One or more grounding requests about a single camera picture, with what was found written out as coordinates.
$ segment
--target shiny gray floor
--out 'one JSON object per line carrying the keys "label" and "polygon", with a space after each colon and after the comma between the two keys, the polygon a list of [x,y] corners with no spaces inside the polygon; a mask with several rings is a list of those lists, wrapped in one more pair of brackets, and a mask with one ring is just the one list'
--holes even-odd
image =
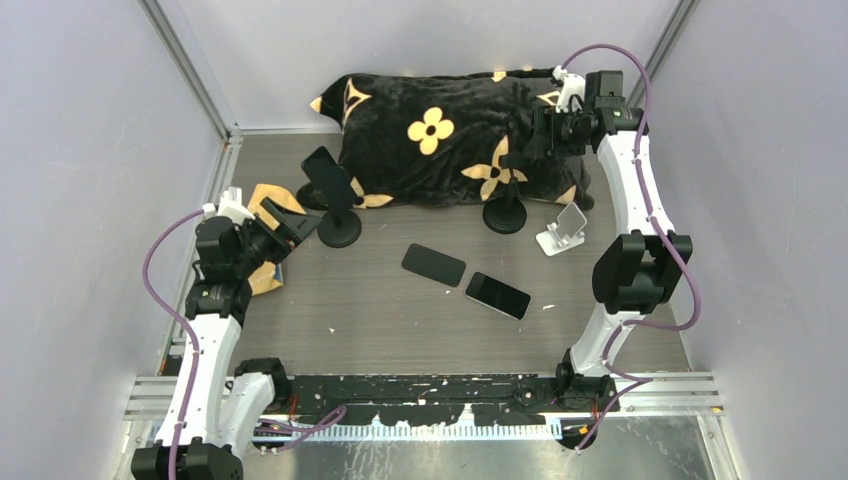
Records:
{"label": "shiny gray floor", "polygon": [[245,478],[277,480],[715,478],[693,417],[609,418],[576,457],[555,441],[304,443],[249,448]]}
{"label": "shiny gray floor", "polygon": [[[248,136],[233,184],[246,197],[257,183],[295,193],[306,182],[301,161],[320,145],[336,155],[340,144],[328,134]],[[290,374],[552,373],[589,319],[592,267],[614,239],[603,170],[594,157],[586,161],[596,199],[586,214],[586,243],[555,257],[534,236],[562,207],[531,201],[527,226],[510,236],[488,230],[480,206],[358,210],[362,236],[340,250],[313,235],[286,260],[285,287],[251,302],[233,364],[279,357]],[[413,242],[464,260],[460,286],[403,270]],[[464,297],[475,271],[532,296],[523,321]],[[671,321],[667,307],[653,317]],[[639,329],[616,363],[630,371],[688,368],[677,334]]]}

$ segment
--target gray wood tabletop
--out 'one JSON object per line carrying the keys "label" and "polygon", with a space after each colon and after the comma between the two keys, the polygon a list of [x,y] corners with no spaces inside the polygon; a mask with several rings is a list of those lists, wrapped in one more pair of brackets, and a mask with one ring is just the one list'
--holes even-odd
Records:
{"label": "gray wood tabletop", "polygon": [[[324,145],[337,155],[337,134],[245,137],[233,184],[249,198],[257,183],[293,194],[306,183],[300,163]],[[357,210],[362,236],[332,249],[313,234],[284,262],[285,286],[256,296],[232,364],[279,357],[296,374],[552,373],[586,326],[595,301],[592,268],[614,239],[614,212],[601,166],[586,156],[595,208],[586,212],[586,243],[547,257],[535,235],[561,205],[525,201],[527,225],[498,235],[481,206],[412,206]],[[457,288],[401,268],[411,243],[466,262]],[[465,298],[474,272],[531,295],[522,321]],[[672,322],[667,306],[652,319]],[[675,333],[636,329],[616,364],[630,371],[688,369]]]}

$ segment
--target white wall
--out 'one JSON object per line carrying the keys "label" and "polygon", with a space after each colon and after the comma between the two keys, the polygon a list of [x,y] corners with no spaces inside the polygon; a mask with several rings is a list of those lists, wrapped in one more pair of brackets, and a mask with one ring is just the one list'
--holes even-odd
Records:
{"label": "white wall", "polygon": [[[562,63],[589,43],[647,61],[676,0],[179,0],[245,129],[333,125],[309,102],[346,73],[458,75]],[[592,53],[578,72],[635,71]]]}
{"label": "white wall", "polygon": [[220,142],[136,1],[0,2],[0,65],[0,476],[107,478]]}
{"label": "white wall", "polygon": [[846,25],[842,0],[701,2],[655,82],[654,171],[704,291],[690,353],[753,479],[848,469]]}

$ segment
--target black pillow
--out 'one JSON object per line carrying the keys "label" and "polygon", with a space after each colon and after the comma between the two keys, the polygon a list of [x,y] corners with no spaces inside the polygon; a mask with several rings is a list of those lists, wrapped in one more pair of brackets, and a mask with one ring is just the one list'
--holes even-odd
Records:
{"label": "black pillow", "polygon": [[[559,88],[551,69],[463,77],[345,75],[312,102],[342,129],[339,164],[351,177],[360,208],[481,203],[504,192],[510,174],[522,198],[584,210],[594,201],[580,157],[499,168],[499,158],[524,149],[532,105],[553,105]],[[307,184],[298,201],[326,208]]]}

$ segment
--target black smartphone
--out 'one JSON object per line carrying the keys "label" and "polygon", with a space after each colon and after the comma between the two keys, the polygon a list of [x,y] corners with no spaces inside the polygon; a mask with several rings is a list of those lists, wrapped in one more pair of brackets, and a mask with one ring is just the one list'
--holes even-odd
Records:
{"label": "black smartphone", "polygon": [[471,277],[465,296],[516,320],[524,318],[530,305],[530,295],[480,272]]}
{"label": "black smartphone", "polygon": [[458,287],[462,274],[465,273],[465,262],[462,260],[417,243],[409,246],[401,266],[412,273],[451,287]]}

